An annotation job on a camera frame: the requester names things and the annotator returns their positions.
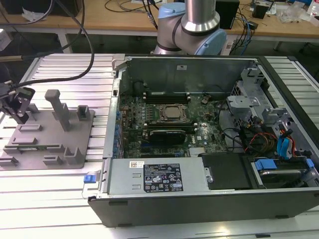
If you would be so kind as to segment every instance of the wire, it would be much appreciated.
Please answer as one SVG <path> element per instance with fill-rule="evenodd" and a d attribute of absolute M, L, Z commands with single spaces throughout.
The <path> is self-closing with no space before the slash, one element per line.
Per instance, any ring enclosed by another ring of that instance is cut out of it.
<path fill-rule="evenodd" d="M 90 45 L 90 49 L 91 49 L 90 64 L 87 67 L 87 69 L 84 72 L 82 72 L 80 75 L 78 75 L 78 76 L 69 77 L 69 78 L 53 78 L 53 79 L 42 79 L 42 80 L 27 81 L 27 82 L 22 82 L 22 83 L 16 84 L 14 86 L 15 88 L 22 87 L 22 86 L 27 86 L 27 85 L 31 85 L 31 84 L 38 84 L 38 83 L 61 82 L 61 81 L 76 80 L 76 79 L 79 79 L 79 78 L 85 76 L 91 70 L 91 68 L 93 66 L 95 54 L 94 54 L 94 49 L 93 49 L 93 46 L 92 46 L 92 43 L 90 41 L 90 38 L 89 38 L 89 35 L 88 35 L 87 31 L 85 30 L 84 26 L 75 18 L 75 16 L 65 7 L 65 5 L 60 2 L 60 0 L 56 0 L 56 2 L 75 21 L 75 23 L 82 29 L 84 35 L 86 36 L 86 38 L 88 40 L 88 43 Z"/>
<path fill-rule="evenodd" d="M 84 26 L 84 21 L 85 21 L 85 3 L 84 3 L 84 0 L 82 0 L 82 19 L 81 19 L 82 26 Z M 79 39 L 79 37 L 81 35 L 82 35 L 82 29 L 80 29 L 79 32 L 77 33 L 77 35 L 75 36 L 75 38 L 70 43 L 66 44 L 65 46 L 59 47 L 59 48 L 52 50 L 52 51 L 39 52 L 39 53 L 34 54 L 34 55 L 22 56 L 21 58 L 23 60 L 28 60 L 28 59 L 34 59 L 34 58 L 38 58 L 38 57 L 48 56 L 48 55 L 51 55 L 54 53 L 59 53 L 59 52 L 65 50 L 66 48 L 72 46 Z"/>
<path fill-rule="evenodd" d="M 122 10 L 124 10 L 124 11 L 130 11 L 130 10 L 132 10 L 132 9 L 129 9 L 129 8 L 126 8 L 126 7 L 123 6 L 124 4 L 126 4 L 126 3 L 128 3 L 128 2 L 131 2 L 131 0 L 125 1 L 125 2 L 123 2 L 123 3 L 121 3 L 121 4 L 120 4 L 120 1 L 119 1 L 119 0 L 117 0 L 116 2 L 117 2 L 117 4 L 118 4 L 118 6 L 120 7 L 120 9 L 122 9 Z M 136 9 L 136 10 L 134 10 L 134 12 L 146 13 L 144 10 L 141 10 L 141 9 Z"/>
<path fill-rule="evenodd" d="M 255 33 L 255 30 L 252 32 L 252 30 L 249 27 L 248 20 L 247 20 L 246 16 L 244 14 L 242 14 L 240 8 L 238 8 L 238 10 L 239 10 L 238 14 L 240 17 L 236 17 L 236 18 L 242 21 L 243 32 L 242 32 L 239 40 L 236 41 L 236 43 L 235 43 L 233 49 L 230 51 L 230 53 L 232 53 L 233 51 L 236 51 L 239 47 L 244 46 L 244 49 L 241 52 L 241 54 L 243 54 L 245 52 L 245 50 L 247 49 L 248 44 L 251 42 L 251 39 Z"/>
<path fill-rule="evenodd" d="M 31 25 L 31 24 L 34 24 L 36 22 L 39 22 L 39 21 L 45 19 L 52 12 L 52 10 L 54 8 L 55 1 L 56 0 L 51 0 L 49 9 L 44 13 L 44 15 L 42 17 L 38 18 L 37 20 L 24 22 L 24 23 L 0 23 L 0 26 L 24 26 L 24 25 Z"/>
<path fill-rule="evenodd" d="M 250 31 L 250 27 L 249 27 L 249 24 L 248 24 L 248 21 L 247 21 L 247 19 L 244 19 L 245 21 L 246 21 L 246 24 L 247 24 L 247 34 L 248 34 L 248 36 L 249 36 L 249 31 Z M 242 50 L 242 52 L 240 53 L 240 55 L 243 55 L 244 54 L 244 52 L 245 52 L 245 50 L 247 49 L 247 46 L 248 46 L 248 44 L 250 43 L 250 40 L 248 40 L 247 42 L 246 42 L 246 44 L 245 44 L 245 47 L 243 48 L 243 50 Z"/>
<path fill-rule="evenodd" d="M 156 24 L 155 18 L 154 18 L 154 16 L 153 16 L 153 13 L 152 13 L 152 10 L 151 10 L 150 0 L 147 0 L 147 1 L 148 1 L 149 12 L 150 12 L 150 15 L 152 16 L 151 23 L 154 25 L 154 27 L 155 27 L 156 30 L 157 30 L 157 29 L 158 29 L 158 25 Z"/>
<path fill-rule="evenodd" d="M 131 12 L 131 11 L 136 11 L 136 10 L 138 10 L 138 9 L 143 8 L 143 6 L 142 6 L 142 7 L 138 7 L 138 8 L 135 8 L 135 9 L 129 9 L 129 10 L 124 10 L 124 11 L 117 11 L 117 10 L 113 10 L 113 9 L 110 9 L 110 8 L 107 7 L 107 4 L 108 4 L 109 2 L 111 2 L 111 1 L 112 1 L 112 0 L 108 0 L 108 1 L 104 4 L 104 8 L 107 9 L 107 10 L 109 10 L 109 11 L 112 11 L 112 12 Z"/>
<path fill-rule="evenodd" d="M 1 15 L 4 17 L 5 21 L 6 21 L 7 23 L 10 23 L 9 20 L 8 20 L 8 18 L 5 16 L 5 13 L 4 13 L 3 10 L 1 9 L 1 7 L 0 7 L 0 13 L 1 13 Z M 21 32 L 19 32 L 14 26 L 13 26 L 12 28 L 31 46 L 31 48 L 32 48 L 35 52 L 37 52 L 37 49 L 23 36 L 23 34 L 22 34 Z"/>

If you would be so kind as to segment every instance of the blue tab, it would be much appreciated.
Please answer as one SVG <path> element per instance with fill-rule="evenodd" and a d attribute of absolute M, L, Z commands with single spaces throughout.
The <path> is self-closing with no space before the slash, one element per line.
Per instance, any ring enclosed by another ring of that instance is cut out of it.
<path fill-rule="evenodd" d="M 287 150 L 289 147 L 289 143 L 290 143 L 289 139 L 285 138 L 280 151 L 280 156 L 282 156 L 285 160 L 289 159 L 287 157 Z"/>
<path fill-rule="evenodd" d="M 281 147 L 282 147 L 283 141 L 284 141 L 284 138 L 281 138 L 281 137 L 278 138 L 278 141 L 277 141 L 277 153 L 278 153 L 279 156 L 281 156 L 280 155 L 280 151 L 281 151 Z"/>
<path fill-rule="evenodd" d="M 309 159 L 309 158 L 306 159 L 306 163 L 307 163 L 309 168 L 314 168 L 315 167 L 313 161 L 311 159 Z"/>
<path fill-rule="evenodd" d="M 96 183 L 96 175 L 85 175 L 84 183 Z"/>
<path fill-rule="evenodd" d="M 256 166 L 258 171 L 260 171 L 260 170 L 277 169 L 277 166 L 276 166 L 274 160 L 273 159 L 268 159 L 268 158 L 258 159 L 255 162 L 255 166 Z"/>

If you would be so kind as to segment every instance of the table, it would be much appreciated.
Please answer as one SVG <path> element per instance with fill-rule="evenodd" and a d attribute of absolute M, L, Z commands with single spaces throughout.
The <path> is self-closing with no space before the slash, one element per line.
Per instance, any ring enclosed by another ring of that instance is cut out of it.
<path fill-rule="evenodd" d="M 230 222 L 158 225 L 128 228 L 106 228 L 82 198 L 83 178 L 88 172 L 100 170 L 106 132 L 108 109 L 113 77 L 111 54 L 97 54 L 91 71 L 82 79 L 70 82 L 46 83 L 31 86 L 36 90 L 32 99 L 39 109 L 51 109 L 44 100 L 47 89 L 59 89 L 61 101 L 69 108 L 78 104 L 95 110 L 91 138 L 84 167 L 70 170 L 0 171 L 0 235 L 1 238 L 72 238 L 87 239 L 102 236 L 106 239 L 148 238 L 256 238 L 267 234 L 280 239 L 317 239 L 319 233 L 319 207 L 295 218 L 245 220 Z M 304 107 L 302 86 L 308 87 L 308 100 L 314 96 L 318 85 L 311 88 L 314 79 L 298 63 L 286 57 L 268 57 L 268 61 L 284 80 L 287 87 L 298 96 Z M 89 64 L 89 54 L 55 54 L 35 59 L 22 81 L 51 77 L 71 76 L 82 72 Z M 318 119 L 314 112 L 310 115 Z M 0 151 L 17 126 L 8 116 L 0 116 Z"/>
<path fill-rule="evenodd" d="M 89 34 L 98 35 L 135 35 L 135 36 L 156 36 L 157 32 L 150 23 L 147 15 L 138 12 L 111 12 L 104 8 L 106 0 L 86 0 L 86 19 L 85 28 Z M 241 0 L 241 9 L 249 0 Z M 140 6 L 136 3 L 128 3 L 127 8 L 136 8 Z M 120 10 L 115 0 L 108 4 L 111 9 Z M 153 8 L 154 17 L 157 18 L 158 11 Z M 250 18 L 252 12 L 242 9 L 242 13 L 251 21 L 258 23 L 258 28 L 253 36 L 254 40 L 267 41 L 290 41 L 290 42 L 319 42 L 319 28 L 313 26 L 310 22 L 301 21 L 299 23 L 280 23 L 276 16 L 266 15 L 264 19 Z M 80 20 L 82 13 L 79 13 L 77 19 Z M 10 22 L 24 22 L 25 19 L 20 15 L 7 15 Z M 46 21 L 28 26 L 17 27 L 21 32 L 45 32 L 56 33 L 61 45 L 68 43 L 67 34 L 78 32 L 78 26 L 69 17 L 49 16 Z M 239 20 L 235 20 L 233 28 L 226 30 L 228 37 L 227 43 L 222 54 L 229 54 L 231 45 L 235 39 L 242 33 L 242 25 Z"/>

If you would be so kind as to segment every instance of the power supply label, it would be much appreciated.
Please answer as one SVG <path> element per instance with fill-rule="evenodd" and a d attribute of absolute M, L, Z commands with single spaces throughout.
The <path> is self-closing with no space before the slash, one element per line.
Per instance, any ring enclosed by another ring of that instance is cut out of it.
<path fill-rule="evenodd" d="M 183 191 L 179 163 L 144 164 L 144 191 L 147 193 Z"/>

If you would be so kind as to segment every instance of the plastic part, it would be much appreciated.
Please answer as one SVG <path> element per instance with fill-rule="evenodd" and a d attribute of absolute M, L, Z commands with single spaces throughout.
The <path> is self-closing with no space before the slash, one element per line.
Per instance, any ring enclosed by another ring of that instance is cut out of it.
<path fill-rule="evenodd" d="M 195 55 L 217 55 L 225 44 L 226 36 L 225 30 L 218 29 L 202 43 Z"/>
<path fill-rule="evenodd" d="M 42 126 L 40 124 L 19 124 L 17 129 L 20 132 L 41 131 Z"/>
<path fill-rule="evenodd" d="M 84 183 L 96 183 L 96 175 L 85 175 Z"/>
<path fill-rule="evenodd" d="M 18 160 L 16 160 L 15 157 L 6 156 L 0 158 L 0 166 L 6 167 L 6 166 L 16 166 L 19 163 Z"/>
<path fill-rule="evenodd" d="M 60 91 L 59 90 L 47 90 L 45 93 L 45 99 L 52 104 L 55 112 L 55 117 L 57 117 L 61 123 L 64 131 L 68 131 L 70 128 L 69 122 L 69 109 L 66 104 L 60 102 Z"/>
<path fill-rule="evenodd" d="M 271 169 L 277 169 L 277 166 L 273 159 L 258 159 L 255 162 L 255 166 L 258 171 L 260 170 L 271 170 Z"/>
<path fill-rule="evenodd" d="M 159 19 L 178 16 L 185 13 L 185 4 L 182 2 L 167 3 L 159 8 Z"/>
<path fill-rule="evenodd" d="M 45 155 L 43 163 L 45 163 L 45 165 L 56 165 L 56 164 L 61 165 L 63 162 L 59 156 Z"/>
<path fill-rule="evenodd" d="M 91 119 L 91 114 L 88 106 L 78 106 L 76 110 L 79 121 L 85 121 Z"/>
<path fill-rule="evenodd" d="M 85 156 L 83 156 L 79 148 L 75 148 L 75 152 L 72 153 L 67 147 L 64 151 L 64 159 L 68 162 L 68 164 L 77 164 L 85 160 Z"/>
<path fill-rule="evenodd" d="M 61 121 L 57 120 L 59 110 L 39 111 L 31 105 L 29 112 L 32 117 L 26 124 L 16 127 L 9 143 L 3 148 L 0 171 L 76 169 L 84 166 L 94 110 L 87 106 L 68 110 L 65 104 L 60 103 L 58 96 L 59 91 L 49 90 L 46 94 L 55 108 L 62 109 L 62 117 L 67 116 L 69 130 L 65 131 Z"/>
<path fill-rule="evenodd" d="M 314 168 L 315 167 L 314 162 L 310 158 L 306 159 L 306 163 L 307 163 L 309 168 Z"/>
<path fill-rule="evenodd" d="M 12 140 L 12 144 L 18 145 L 28 145 L 28 144 L 35 144 L 37 142 L 35 137 L 30 138 L 14 138 Z"/>
<path fill-rule="evenodd" d="M 285 160 L 288 160 L 289 158 L 287 157 L 287 150 L 289 147 L 289 139 L 279 137 L 278 142 L 277 142 L 277 153 L 279 156 L 283 157 Z"/>

